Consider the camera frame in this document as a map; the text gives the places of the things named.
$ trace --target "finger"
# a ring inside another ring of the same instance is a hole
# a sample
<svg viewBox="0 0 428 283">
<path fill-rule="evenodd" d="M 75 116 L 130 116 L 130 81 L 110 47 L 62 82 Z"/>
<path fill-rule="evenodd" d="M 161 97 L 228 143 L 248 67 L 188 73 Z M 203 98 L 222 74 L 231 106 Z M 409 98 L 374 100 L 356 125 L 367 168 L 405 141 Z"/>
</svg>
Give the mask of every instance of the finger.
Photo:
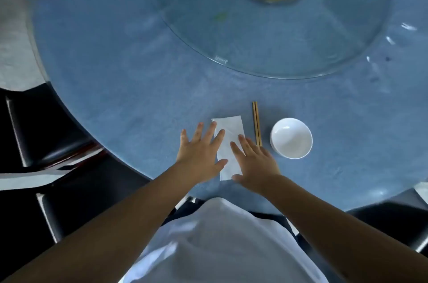
<svg viewBox="0 0 428 283">
<path fill-rule="evenodd" d="M 214 165 L 214 169 L 216 171 L 216 173 L 222 171 L 222 169 L 224 168 L 224 166 L 226 166 L 226 164 L 229 162 L 229 160 L 227 159 L 222 159 L 219 160 L 215 165 Z"/>
<path fill-rule="evenodd" d="M 241 164 L 241 162 L 245 158 L 245 155 L 243 154 L 241 149 L 238 148 L 235 142 L 231 142 L 230 147 L 232 148 L 232 152 L 235 155 L 236 160 L 238 161 L 239 164 Z"/>
<path fill-rule="evenodd" d="M 202 130 L 204 129 L 204 123 L 200 122 L 196 127 L 195 134 L 193 134 L 192 142 L 201 140 Z"/>
<path fill-rule="evenodd" d="M 206 144 L 209 144 L 214 135 L 216 126 L 217 126 L 217 122 L 211 122 L 210 127 L 207 130 L 207 133 L 205 133 L 201 141 L 205 142 Z"/>
<path fill-rule="evenodd" d="M 189 143 L 189 139 L 187 137 L 187 131 L 186 129 L 182 129 L 180 134 L 180 146 L 185 145 L 186 143 Z"/>
<path fill-rule="evenodd" d="M 248 144 L 250 145 L 251 149 L 253 149 L 253 151 L 254 151 L 254 153 L 256 155 L 261 155 L 262 154 L 261 151 L 260 151 L 260 149 L 259 149 L 259 147 L 257 145 L 255 145 L 255 143 L 253 142 L 253 140 L 251 140 L 249 137 L 245 138 L 245 139 L 247 140 Z"/>
<path fill-rule="evenodd" d="M 251 149 L 250 145 L 248 144 L 248 141 L 245 140 L 245 137 L 242 134 L 238 135 L 239 143 L 241 144 L 242 150 L 245 153 L 246 156 L 254 155 L 253 149 Z"/>
<path fill-rule="evenodd" d="M 224 129 L 221 129 L 220 132 L 217 134 L 217 136 L 212 141 L 211 145 L 214 147 L 214 149 L 217 151 L 220 147 L 220 144 L 223 142 L 224 134 L 226 131 Z"/>
<path fill-rule="evenodd" d="M 267 157 L 273 158 L 273 156 L 270 154 L 270 152 L 268 150 L 266 150 L 263 147 L 260 147 L 260 151 Z"/>
<path fill-rule="evenodd" d="M 232 176 L 232 180 L 237 183 L 241 183 L 243 180 L 243 175 L 235 174 Z"/>
</svg>

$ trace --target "round table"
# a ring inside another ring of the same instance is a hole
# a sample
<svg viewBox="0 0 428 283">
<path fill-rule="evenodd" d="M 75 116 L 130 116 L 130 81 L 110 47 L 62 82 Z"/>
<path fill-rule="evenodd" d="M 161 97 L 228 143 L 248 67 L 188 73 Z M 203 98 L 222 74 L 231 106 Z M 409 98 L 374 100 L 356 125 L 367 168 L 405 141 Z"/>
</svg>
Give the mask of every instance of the round table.
<svg viewBox="0 0 428 283">
<path fill-rule="evenodd" d="M 352 66 L 306 80 L 249 75 L 205 58 L 171 31 L 153 0 L 32 0 L 31 20 L 56 93 L 127 165 L 157 177 L 175 161 L 180 130 L 192 132 L 211 118 L 241 115 L 254 139 L 251 102 L 258 101 L 268 149 L 281 118 L 298 118 L 312 131 L 307 157 L 273 153 L 283 174 L 348 210 L 387 199 L 428 174 L 427 0 L 399 2 L 382 36 Z M 190 194 L 278 212 L 219 177 Z"/>
</svg>

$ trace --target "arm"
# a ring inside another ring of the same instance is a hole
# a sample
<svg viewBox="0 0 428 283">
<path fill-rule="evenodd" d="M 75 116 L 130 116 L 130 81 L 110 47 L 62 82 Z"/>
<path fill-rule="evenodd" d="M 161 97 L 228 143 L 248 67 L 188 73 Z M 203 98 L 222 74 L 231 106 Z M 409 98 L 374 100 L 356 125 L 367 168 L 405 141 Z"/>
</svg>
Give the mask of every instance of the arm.
<svg viewBox="0 0 428 283">
<path fill-rule="evenodd" d="M 201 139 L 199 123 L 191 142 L 181 133 L 177 162 L 133 195 L 97 216 L 7 278 L 17 282 L 117 283 L 131 267 L 170 211 L 197 183 L 215 177 L 224 130 L 210 143 L 216 123 Z"/>
<path fill-rule="evenodd" d="M 288 178 L 270 153 L 239 138 L 232 150 L 242 169 L 233 180 L 280 210 L 348 282 L 426 282 L 428 259 L 355 217 L 318 199 Z"/>
</svg>

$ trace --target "chopsticks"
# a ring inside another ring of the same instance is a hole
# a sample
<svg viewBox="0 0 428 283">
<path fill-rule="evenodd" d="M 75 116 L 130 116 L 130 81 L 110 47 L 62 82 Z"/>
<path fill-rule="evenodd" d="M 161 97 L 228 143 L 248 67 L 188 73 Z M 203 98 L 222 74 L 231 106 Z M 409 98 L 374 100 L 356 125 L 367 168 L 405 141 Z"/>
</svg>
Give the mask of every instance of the chopsticks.
<svg viewBox="0 0 428 283">
<path fill-rule="evenodd" d="M 258 147 L 262 147 L 263 145 L 261 143 L 259 108 L 257 107 L 256 101 L 253 101 L 253 116 L 254 116 L 255 142 Z"/>
</svg>

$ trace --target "small white bowl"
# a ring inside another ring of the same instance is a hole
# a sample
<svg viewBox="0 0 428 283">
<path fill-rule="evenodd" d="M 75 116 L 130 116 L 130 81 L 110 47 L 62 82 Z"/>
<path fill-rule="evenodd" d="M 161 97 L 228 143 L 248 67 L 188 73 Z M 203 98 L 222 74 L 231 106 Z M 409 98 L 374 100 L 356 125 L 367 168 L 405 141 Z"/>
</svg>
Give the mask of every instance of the small white bowl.
<svg viewBox="0 0 428 283">
<path fill-rule="evenodd" d="M 270 133 L 270 145 L 281 156 L 300 159 L 312 149 L 312 133 L 305 123 L 295 118 L 276 122 Z"/>
</svg>

